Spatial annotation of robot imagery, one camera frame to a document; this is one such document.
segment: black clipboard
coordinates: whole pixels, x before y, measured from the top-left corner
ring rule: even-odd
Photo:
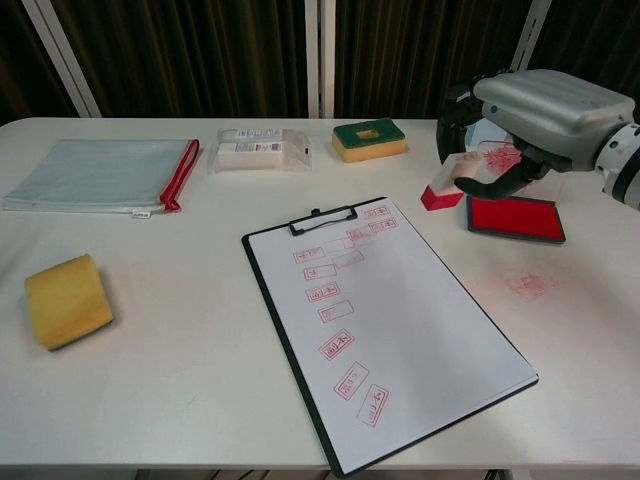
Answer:
[[[269,293],[269,288],[267,287],[267,283],[264,280],[264,277],[262,275],[262,272],[260,271],[260,266],[258,264],[258,261],[253,253],[253,249],[251,248],[251,244],[249,242],[250,237],[252,237],[253,235],[259,235],[261,233],[265,233],[265,232],[269,232],[271,230],[278,230],[281,228],[289,228],[291,230],[291,225],[292,224],[296,224],[305,220],[309,220],[309,219],[313,219],[313,218],[318,218],[319,216],[323,216],[323,215],[329,215],[332,213],[335,213],[337,211],[342,211],[342,210],[354,210],[357,207],[360,207],[362,205],[367,205],[369,203],[373,203],[373,202],[377,202],[379,200],[385,200],[387,197],[377,197],[371,200],[367,200],[365,202],[360,202],[357,204],[353,204],[351,206],[344,206],[344,207],[339,207],[333,210],[328,210],[325,212],[320,212],[318,209],[313,209],[311,211],[311,215],[307,216],[307,217],[303,217],[303,218],[299,218],[299,219],[295,219],[295,220],[291,220],[288,223],[284,223],[282,225],[277,225],[275,227],[270,227],[270,228],[265,228],[263,230],[259,230],[257,232],[253,232],[253,233],[248,233],[246,235],[244,235],[242,237],[242,245],[244,247],[244,250],[247,254],[247,258],[249,259],[249,263],[251,265],[251,269],[253,271],[253,274],[256,277],[256,280],[258,282],[258,286],[260,287],[260,291],[262,292],[262,297],[264,298],[264,301],[266,303],[267,306],[267,310],[269,311],[269,314],[271,315],[271,319],[273,320],[273,325],[276,329],[276,332],[278,333],[278,337],[280,338],[280,343],[282,343],[282,348],[284,349],[285,355],[287,356],[287,359],[289,360],[289,365],[291,366],[291,370],[293,372],[293,376],[296,379],[296,383],[298,384],[298,388],[300,389],[300,393],[302,394],[302,398],[304,400],[304,403],[307,407],[307,410],[309,412],[309,416],[311,417],[311,422],[313,423],[313,426],[316,430],[316,433],[318,435],[318,438],[320,440],[320,444],[322,445],[322,449],[324,450],[325,455],[327,456],[327,461],[329,462],[329,467],[331,468],[331,472],[338,478],[346,478],[346,477],[350,477],[351,475],[354,475],[358,472],[361,472],[362,470],[365,470],[367,468],[369,468],[372,465],[375,465],[376,463],[379,463],[389,457],[392,457],[393,455],[406,450],[407,448],[410,448],[420,442],[422,442],[423,440],[436,435],[437,433],[440,433],[443,430],[446,430],[447,428],[455,425],[458,422],[461,422],[463,420],[466,420],[467,418],[480,413],[483,410],[486,410],[487,408],[492,407],[493,405],[496,405],[497,403],[502,402],[503,400],[506,400],[509,397],[512,397],[513,395],[516,395],[520,392],[522,392],[523,390],[526,390],[529,387],[532,387],[533,385],[536,385],[538,383],[538,378],[536,378],[535,382],[532,382],[530,384],[527,384],[525,386],[523,386],[522,388],[519,388],[518,390],[515,390],[513,392],[511,392],[508,395],[505,395],[504,397],[500,397],[498,398],[495,402],[492,402],[488,405],[485,405],[482,408],[479,408],[478,410],[475,410],[471,413],[469,413],[468,415],[465,415],[464,417],[461,417],[451,423],[449,423],[448,425],[445,425],[444,427],[435,430],[421,438],[418,438],[417,440],[410,442],[406,445],[404,445],[403,447],[398,448],[397,450],[394,450],[392,452],[389,452],[385,455],[383,455],[380,458],[377,458],[375,460],[373,460],[372,462],[363,465],[360,468],[357,468],[356,470],[353,470],[351,472],[349,472],[348,474],[346,474],[343,470],[342,467],[340,465],[340,461],[338,460],[338,456],[336,455],[335,449],[333,448],[333,445],[331,443],[331,439],[329,438],[329,434],[327,433],[324,424],[322,423],[322,419],[320,418],[320,412],[318,411],[318,408],[316,407],[316,404],[313,400],[313,396],[311,395],[311,391],[309,390],[309,386],[307,385],[307,382],[304,378],[304,375],[302,373],[302,368],[300,368],[300,364],[298,363],[298,360],[296,358],[296,355],[293,351],[293,347],[291,346],[291,342],[289,341],[289,337],[287,336],[287,333],[284,329],[284,326],[282,325],[282,321],[280,319],[280,315],[278,314],[278,310],[276,309],[275,303],[273,302],[273,299],[271,298],[271,294]],[[431,245],[429,245],[427,243],[427,241],[424,239],[424,237],[422,235],[420,235],[420,232],[418,232],[415,227],[414,227],[415,232],[420,236],[420,238],[422,238],[422,240],[424,241],[425,245],[436,255],[436,257],[438,258],[438,260],[440,260],[440,262],[442,262],[442,264],[445,266],[445,268],[449,271],[449,273],[453,276],[453,278],[460,284],[460,286],[465,290],[465,292],[467,292],[467,294],[469,295],[469,297],[471,297],[471,299],[473,299],[473,301],[476,303],[476,305],[478,305],[478,307],[480,308],[480,310],[482,310],[482,312],[487,316],[487,318],[491,321],[491,323],[493,324],[493,326],[498,330],[498,332],[505,338],[505,340],[507,340],[507,342],[509,342],[509,344],[513,347],[513,349],[518,352],[518,354],[520,356],[522,356],[524,358],[524,356],[520,353],[520,351],[513,345],[513,343],[511,343],[511,340],[509,340],[507,338],[507,336],[502,332],[502,330],[500,330],[500,328],[496,325],[496,323],[493,321],[493,319],[487,314],[487,312],[482,308],[482,306],[480,304],[478,304],[478,302],[475,300],[475,298],[473,298],[473,296],[469,293],[469,291],[464,287],[464,285],[462,285],[462,283],[460,282],[460,280],[458,280],[458,277],[456,277],[453,272],[451,272],[451,270],[449,269],[449,267],[447,267],[447,265],[442,261],[442,259],[440,258],[440,256],[431,248]]]

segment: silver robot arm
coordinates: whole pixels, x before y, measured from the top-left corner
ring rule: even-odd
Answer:
[[[551,70],[477,78],[467,91],[466,98],[460,98],[464,89],[453,92],[439,120],[441,159],[464,149],[460,135],[485,117],[512,135],[522,161],[491,184],[458,178],[462,191],[498,199],[550,169],[597,169],[605,177],[605,193],[640,209],[640,125],[633,119],[633,99]]]

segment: sponge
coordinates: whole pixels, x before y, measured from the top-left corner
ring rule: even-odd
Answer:
[[[93,258],[83,255],[24,282],[38,343],[55,350],[113,319]]]
[[[407,151],[404,133],[390,118],[335,127],[332,143],[347,163]]]

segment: red stamp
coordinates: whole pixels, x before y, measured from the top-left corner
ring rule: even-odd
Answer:
[[[352,242],[357,242],[371,234],[367,227],[358,228],[356,230],[347,230],[347,238]]]
[[[301,252],[295,252],[293,258],[296,263],[304,263],[309,260],[318,260],[324,258],[324,250],[322,247],[310,248],[309,250],[302,250]]]
[[[324,249],[327,252],[339,252],[340,250],[345,250],[347,248],[353,248],[353,241],[347,237],[331,240],[324,244]]]
[[[315,280],[316,278],[335,277],[336,267],[333,265],[319,265],[317,267],[308,267],[303,270],[305,280]]]
[[[325,308],[318,310],[322,323],[329,323],[336,318],[345,317],[353,313],[353,305],[349,300],[343,300]]]
[[[351,400],[367,375],[369,370],[358,362],[354,362],[333,389],[345,400]]]
[[[390,215],[391,212],[387,207],[372,208],[371,210],[365,210],[362,214],[364,218],[382,217],[384,215]]]
[[[323,298],[333,297],[340,293],[340,289],[338,288],[338,284],[336,282],[330,282],[326,285],[322,285],[318,288],[310,288],[306,290],[307,298],[310,302],[317,302],[318,300],[322,300]]]
[[[385,230],[389,230],[390,228],[396,228],[397,226],[398,224],[393,218],[389,218],[387,220],[381,220],[379,222],[373,222],[369,224],[371,233],[384,232]]]
[[[505,283],[513,292],[527,300],[544,296],[549,287],[553,286],[551,279],[533,273],[512,275],[505,279]]]
[[[331,260],[336,267],[344,268],[349,265],[353,265],[354,263],[362,262],[364,260],[364,255],[362,255],[359,250],[354,250],[353,252],[340,255],[339,257],[333,257]]]
[[[327,360],[333,360],[340,352],[351,345],[353,340],[353,335],[342,328],[319,348],[320,353],[322,353]]]
[[[375,427],[388,398],[389,392],[387,390],[378,385],[371,385],[358,411],[358,420],[371,427]]]

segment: dark curtain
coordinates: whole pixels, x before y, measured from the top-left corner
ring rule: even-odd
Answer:
[[[53,0],[107,117],[305,117],[303,0]]]
[[[20,0],[0,1],[0,125],[77,112]]]
[[[336,117],[436,118],[451,84],[508,68],[531,0],[338,0]]]
[[[529,68],[550,68],[624,93],[640,105],[640,2],[554,0]]]

